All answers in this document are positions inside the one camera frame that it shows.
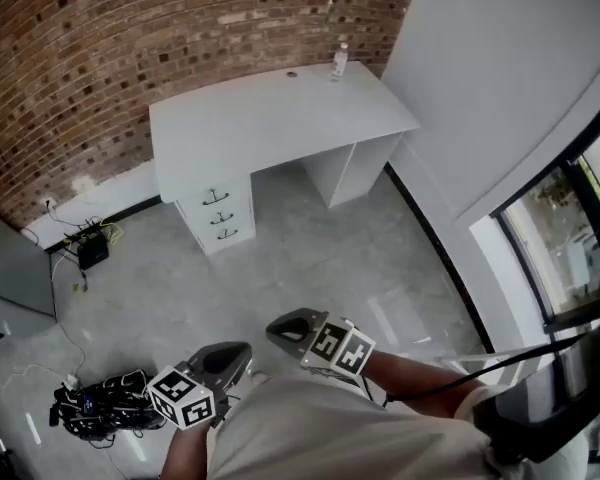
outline drawer handle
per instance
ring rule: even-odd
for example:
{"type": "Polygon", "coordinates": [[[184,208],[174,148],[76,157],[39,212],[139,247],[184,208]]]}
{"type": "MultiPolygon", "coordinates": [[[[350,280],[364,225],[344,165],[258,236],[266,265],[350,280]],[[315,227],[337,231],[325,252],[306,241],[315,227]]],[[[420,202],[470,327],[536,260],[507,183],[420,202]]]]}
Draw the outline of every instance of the drawer handle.
{"type": "Polygon", "coordinates": [[[229,192],[227,192],[222,197],[218,197],[216,195],[216,189],[215,188],[210,188],[209,191],[211,192],[211,195],[213,196],[213,201],[203,201],[202,204],[204,206],[209,206],[210,204],[217,203],[218,201],[222,201],[223,199],[226,199],[227,197],[229,197],[229,192]]]}
{"type": "Polygon", "coordinates": [[[222,216],[222,212],[218,212],[218,217],[219,217],[218,220],[216,220],[215,222],[211,221],[209,224],[214,224],[215,225],[215,224],[222,224],[223,222],[227,222],[230,218],[233,217],[233,213],[230,213],[229,216],[225,219],[222,216]]]}
{"type": "Polygon", "coordinates": [[[222,230],[222,232],[223,232],[223,235],[222,235],[222,236],[219,236],[219,237],[218,237],[218,240],[224,240],[225,238],[229,238],[230,236],[233,236],[233,235],[235,235],[235,234],[238,232],[238,230],[237,230],[237,229],[235,229],[235,230],[233,231],[233,233],[229,233],[229,230],[228,230],[227,228],[224,228],[224,229],[222,230]]]}

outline brick wall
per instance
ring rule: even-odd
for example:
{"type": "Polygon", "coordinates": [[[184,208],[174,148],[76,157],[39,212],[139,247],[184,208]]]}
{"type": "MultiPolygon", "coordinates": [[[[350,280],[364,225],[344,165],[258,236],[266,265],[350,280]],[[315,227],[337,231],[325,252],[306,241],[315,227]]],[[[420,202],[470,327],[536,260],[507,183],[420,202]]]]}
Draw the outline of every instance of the brick wall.
{"type": "Polygon", "coordinates": [[[152,158],[148,106],[223,80],[351,57],[380,74],[410,0],[0,0],[0,216],[152,158]]]}

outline person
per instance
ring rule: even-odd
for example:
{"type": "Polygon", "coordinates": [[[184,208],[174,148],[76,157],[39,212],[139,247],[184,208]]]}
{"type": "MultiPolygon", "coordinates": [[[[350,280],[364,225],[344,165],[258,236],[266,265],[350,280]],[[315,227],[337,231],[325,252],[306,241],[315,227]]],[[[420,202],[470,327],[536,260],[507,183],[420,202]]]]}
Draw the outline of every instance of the person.
{"type": "MultiPolygon", "coordinates": [[[[362,375],[387,393],[416,395],[455,372],[373,351],[362,375]]],[[[478,380],[389,412],[340,381],[273,377],[238,404],[218,431],[207,471],[209,425],[176,431],[161,480],[584,479],[577,437],[547,461],[500,465],[471,408],[496,394],[478,380]]]]}

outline white desk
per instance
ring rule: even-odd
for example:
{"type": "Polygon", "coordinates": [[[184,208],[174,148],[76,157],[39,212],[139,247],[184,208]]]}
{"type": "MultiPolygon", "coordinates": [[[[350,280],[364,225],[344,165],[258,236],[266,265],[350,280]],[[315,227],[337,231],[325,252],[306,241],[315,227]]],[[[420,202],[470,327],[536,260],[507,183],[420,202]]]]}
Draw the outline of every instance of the white desk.
{"type": "Polygon", "coordinates": [[[368,192],[402,133],[418,127],[359,62],[337,83],[329,69],[261,73],[149,107],[160,195],[207,254],[255,235],[252,172],[303,158],[333,206],[368,192]]]}

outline desk drawer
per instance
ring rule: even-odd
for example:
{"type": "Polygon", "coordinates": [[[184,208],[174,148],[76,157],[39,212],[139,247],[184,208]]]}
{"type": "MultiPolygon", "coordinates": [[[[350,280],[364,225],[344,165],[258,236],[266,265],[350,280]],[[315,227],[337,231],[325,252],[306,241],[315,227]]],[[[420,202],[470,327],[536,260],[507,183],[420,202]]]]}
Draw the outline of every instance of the desk drawer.
{"type": "Polygon", "coordinates": [[[178,211],[206,254],[255,236],[252,204],[249,178],[176,201],[178,211]]]}

